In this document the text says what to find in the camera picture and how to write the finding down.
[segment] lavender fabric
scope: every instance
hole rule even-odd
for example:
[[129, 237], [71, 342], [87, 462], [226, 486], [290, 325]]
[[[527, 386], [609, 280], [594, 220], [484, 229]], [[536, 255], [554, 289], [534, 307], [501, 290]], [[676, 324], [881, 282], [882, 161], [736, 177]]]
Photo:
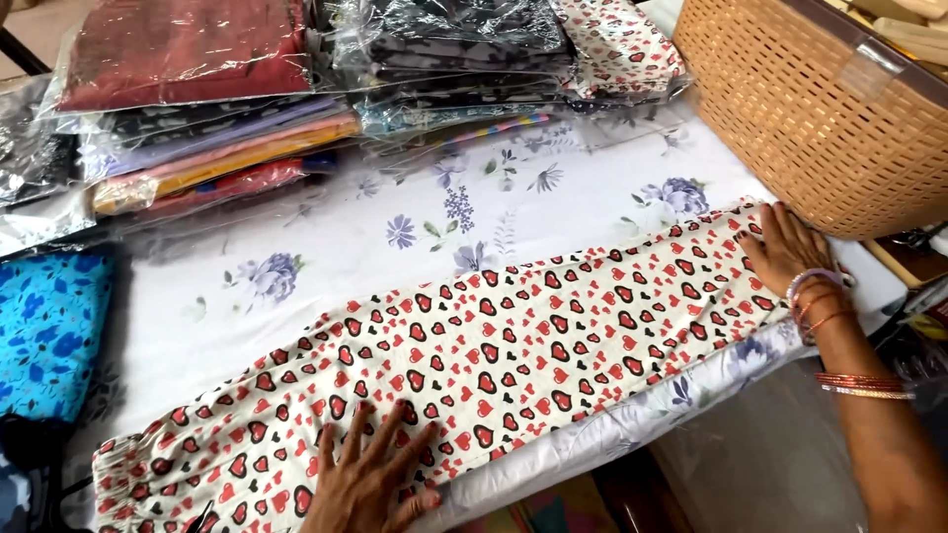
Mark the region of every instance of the lavender fabric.
[[98, 181], [113, 175], [149, 169], [182, 157], [225, 146], [237, 140], [255, 137], [281, 124], [328, 109], [335, 103], [336, 101], [331, 97], [302, 101], [284, 109], [275, 108], [262, 115], [226, 120], [217, 131], [207, 133], [200, 138], [179, 138], [125, 152], [112, 153], [111, 146], [97, 146], [94, 143], [84, 142], [80, 152], [85, 166], [85, 177], [87, 181]]

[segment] white fabric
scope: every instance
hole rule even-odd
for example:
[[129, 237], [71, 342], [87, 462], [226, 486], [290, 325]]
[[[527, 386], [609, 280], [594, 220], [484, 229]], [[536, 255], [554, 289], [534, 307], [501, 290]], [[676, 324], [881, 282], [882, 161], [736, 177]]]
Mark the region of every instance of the white fabric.
[[[674, 123], [666, 114], [686, 115], [682, 106], [663, 107], [655, 122], [609, 127], [632, 137], [663, 119]], [[620, 243], [740, 196], [773, 199], [694, 118], [591, 155], [569, 125], [545, 125], [489, 139], [398, 185], [350, 162], [323, 195], [284, 199], [280, 206], [292, 210], [270, 208], [268, 216], [140, 248], [148, 253], [118, 273], [113, 325], [67, 483], [88, 474], [101, 442], [143, 431], [352, 298], [443, 278], [472, 262], [501, 267]], [[847, 245], [840, 260], [860, 282], [861, 310], [904, 296], [884, 267]], [[272, 274], [275, 254], [289, 254], [294, 268]], [[790, 329], [772, 327], [647, 395], [545, 435], [448, 484], [445, 505], [419, 530], [460, 524], [646, 444], [800, 357], [798, 348]], [[90, 524], [91, 506], [88, 491], [67, 500], [67, 521]]]

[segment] red fabric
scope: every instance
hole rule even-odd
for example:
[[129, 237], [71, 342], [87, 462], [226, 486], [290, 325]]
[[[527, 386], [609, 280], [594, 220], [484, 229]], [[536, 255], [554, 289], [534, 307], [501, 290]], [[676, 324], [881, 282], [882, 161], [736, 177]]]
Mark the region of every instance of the red fabric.
[[72, 47], [60, 111], [309, 89], [301, 0], [99, 0]]

